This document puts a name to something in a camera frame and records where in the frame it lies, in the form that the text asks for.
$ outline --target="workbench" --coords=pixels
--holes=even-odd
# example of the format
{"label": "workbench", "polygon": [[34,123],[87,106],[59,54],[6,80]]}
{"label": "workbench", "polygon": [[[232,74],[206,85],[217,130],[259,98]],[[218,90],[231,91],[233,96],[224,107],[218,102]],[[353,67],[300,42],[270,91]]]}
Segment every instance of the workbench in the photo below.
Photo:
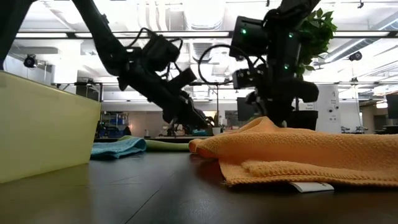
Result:
{"label": "workbench", "polygon": [[397,202],[394,189],[230,188],[215,160],[148,152],[1,184],[0,223],[398,223]]}

